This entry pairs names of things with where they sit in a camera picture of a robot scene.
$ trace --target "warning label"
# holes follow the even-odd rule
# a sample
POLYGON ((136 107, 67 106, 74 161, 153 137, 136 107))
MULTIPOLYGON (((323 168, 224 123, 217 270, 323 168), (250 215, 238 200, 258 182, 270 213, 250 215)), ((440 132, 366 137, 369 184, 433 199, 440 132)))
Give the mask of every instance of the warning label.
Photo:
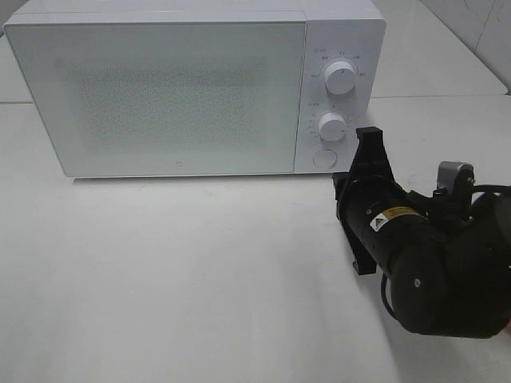
POLYGON ((419 215, 414 209, 407 206, 396 206, 391 207, 382 211, 376 215, 369 223, 374 231, 379 231, 385 224, 394 218, 400 217, 401 215, 419 215))

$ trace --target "microwave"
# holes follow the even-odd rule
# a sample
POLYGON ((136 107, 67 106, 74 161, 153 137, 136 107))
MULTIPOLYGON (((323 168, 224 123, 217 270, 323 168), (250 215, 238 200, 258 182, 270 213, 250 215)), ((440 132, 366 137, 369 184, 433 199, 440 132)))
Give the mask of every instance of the microwave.
POLYGON ((4 25, 70 177, 348 170, 369 0, 29 0, 4 25))

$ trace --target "black cable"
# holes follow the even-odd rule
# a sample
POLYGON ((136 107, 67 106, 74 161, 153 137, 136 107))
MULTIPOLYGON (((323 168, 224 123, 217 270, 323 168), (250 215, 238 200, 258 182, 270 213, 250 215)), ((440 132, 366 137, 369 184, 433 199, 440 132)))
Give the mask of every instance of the black cable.
POLYGON ((472 188, 472 193, 511 194, 511 187, 505 185, 477 185, 472 188))
POLYGON ((381 289, 380 289, 380 292, 382 294, 383 305, 385 306, 385 308, 388 311, 388 313, 390 314, 390 316, 397 321, 398 319, 396 318, 396 314, 394 313, 394 310, 392 310, 392 307, 390 307, 389 301, 387 301, 387 299, 386 299, 386 280, 387 280, 387 278, 386 278, 386 275, 384 274, 382 276, 382 285, 381 285, 381 289))

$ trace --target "white table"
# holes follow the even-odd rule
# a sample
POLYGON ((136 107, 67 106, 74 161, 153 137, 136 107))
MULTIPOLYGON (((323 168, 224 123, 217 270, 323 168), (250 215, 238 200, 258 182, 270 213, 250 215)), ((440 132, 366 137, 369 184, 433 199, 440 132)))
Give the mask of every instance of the white table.
MULTIPOLYGON (((511 179, 511 97, 373 99, 397 181, 511 179)), ((507 381, 511 337, 423 337, 359 277, 329 176, 68 180, 0 105, 0 381, 507 381)))
MULTIPOLYGON (((387 20, 373 97, 505 94, 507 88, 419 0, 375 0, 387 20)), ((31 102, 0 38, 0 103, 31 102)))

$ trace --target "white knob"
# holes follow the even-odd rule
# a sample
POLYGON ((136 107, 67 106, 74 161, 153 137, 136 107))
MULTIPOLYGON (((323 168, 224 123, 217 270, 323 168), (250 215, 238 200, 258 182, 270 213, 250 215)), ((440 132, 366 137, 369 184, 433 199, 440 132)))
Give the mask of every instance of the white knob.
POLYGON ((346 135, 346 120, 338 113, 327 113, 318 121, 318 133, 325 141, 340 140, 346 135))
POLYGON ((330 93, 348 93, 355 86, 355 70, 348 61, 332 62, 325 69, 325 85, 330 93))

